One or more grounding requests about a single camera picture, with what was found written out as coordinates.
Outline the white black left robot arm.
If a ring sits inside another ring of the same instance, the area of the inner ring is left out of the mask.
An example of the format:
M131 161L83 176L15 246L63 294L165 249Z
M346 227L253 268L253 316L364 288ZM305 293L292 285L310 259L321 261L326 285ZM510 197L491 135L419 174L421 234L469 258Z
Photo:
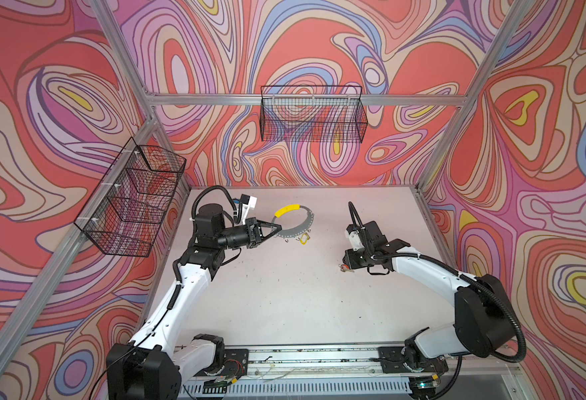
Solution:
M106 357L109 399L176 399L184 382L202 373L226 370L223 338L200 333L182 349L177 340L198 298L226 264L229 250L256 248L281 231L281 225L242 218L230 223L217 203L201 207L192 218L193 235L173 263L175 281L141 329Z

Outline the grey keyring with yellow grip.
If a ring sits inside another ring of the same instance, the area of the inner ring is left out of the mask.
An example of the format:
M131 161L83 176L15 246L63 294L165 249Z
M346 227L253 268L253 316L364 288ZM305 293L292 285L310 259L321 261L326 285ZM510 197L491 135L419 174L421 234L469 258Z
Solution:
M272 223L281 225L282 230L277 235L286 241L296 240L302 233L310 234L314 223L314 212L301 204L290 204L277 210L271 219Z

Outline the key with yellow tag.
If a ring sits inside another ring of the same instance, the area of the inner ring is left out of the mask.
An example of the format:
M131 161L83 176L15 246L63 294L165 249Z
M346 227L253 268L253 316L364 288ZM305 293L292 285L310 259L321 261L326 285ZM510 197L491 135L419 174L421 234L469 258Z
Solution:
M306 243L308 243L308 241L310 240L309 233L302 233L298 238L296 238L296 240L300 242L302 245L306 245Z

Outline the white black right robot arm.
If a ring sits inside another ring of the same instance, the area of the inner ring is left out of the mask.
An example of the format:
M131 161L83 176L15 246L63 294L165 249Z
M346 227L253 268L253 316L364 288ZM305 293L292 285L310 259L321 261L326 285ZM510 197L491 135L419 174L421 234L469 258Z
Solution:
M404 275L439 295L454 310L454 321L437 328L423 328L404 340L401 355L387 359L403 363L411 372L430 368L443 356L479 358L493 356L517 363L525 353L514 356L499 352L509 340L521 343L523 331L514 314L504 287L493 275L476 277L452 268L436 258L421 253L399 238L389 241L376 222L363 226L348 225L345 236L350 248L344 252L343 266L349 270L365 269L374 275L381 267L382 276Z

